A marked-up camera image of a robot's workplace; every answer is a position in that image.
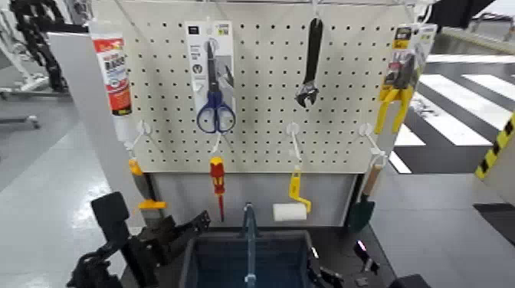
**yellow and black hazard tape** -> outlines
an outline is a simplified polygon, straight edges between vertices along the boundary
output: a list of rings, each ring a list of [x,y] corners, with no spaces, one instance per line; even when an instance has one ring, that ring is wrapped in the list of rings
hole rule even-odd
[[[504,147],[506,147],[513,134],[515,134],[514,130],[515,113],[511,116],[510,120],[508,121],[504,129],[500,131],[499,135],[497,135],[497,139],[495,140],[494,146],[488,150],[483,161],[481,161],[481,163],[477,167],[476,176],[479,179],[484,179],[487,176],[488,172],[497,161],[497,158],[499,158],[500,152],[504,149]]]

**black wrench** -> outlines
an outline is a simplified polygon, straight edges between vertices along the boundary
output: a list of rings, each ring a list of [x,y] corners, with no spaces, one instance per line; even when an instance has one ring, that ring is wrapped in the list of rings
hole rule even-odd
[[[303,86],[295,95],[297,102],[304,108],[306,108],[306,98],[309,99],[311,105],[313,105],[315,104],[319,92],[318,88],[315,87],[315,76],[317,75],[318,57],[320,56],[322,31],[322,20],[319,18],[311,20],[307,46],[306,76]]]

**glue tube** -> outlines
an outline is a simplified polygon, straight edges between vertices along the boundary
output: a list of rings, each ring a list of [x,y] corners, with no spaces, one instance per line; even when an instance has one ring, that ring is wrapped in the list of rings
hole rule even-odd
[[[124,41],[120,31],[116,29],[116,25],[110,23],[90,22],[90,36],[113,114],[116,137],[126,146],[132,146],[137,131],[132,115],[129,74],[123,52]]]

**white roll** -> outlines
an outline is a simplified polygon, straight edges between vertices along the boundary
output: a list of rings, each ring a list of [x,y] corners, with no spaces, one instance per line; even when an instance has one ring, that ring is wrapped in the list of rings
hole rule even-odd
[[[304,221],[307,219],[306,205],[303,203],[274,204],[275,221]]]

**scissors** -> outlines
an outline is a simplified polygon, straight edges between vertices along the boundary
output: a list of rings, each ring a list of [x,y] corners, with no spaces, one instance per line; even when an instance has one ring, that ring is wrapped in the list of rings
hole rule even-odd
[[[197,115],[197,125],[205,133],[226,133],[236,124],[235,112],[225,103],[216,77],[216,59],[211,42],[207,42],[208,51],[208,102]]]

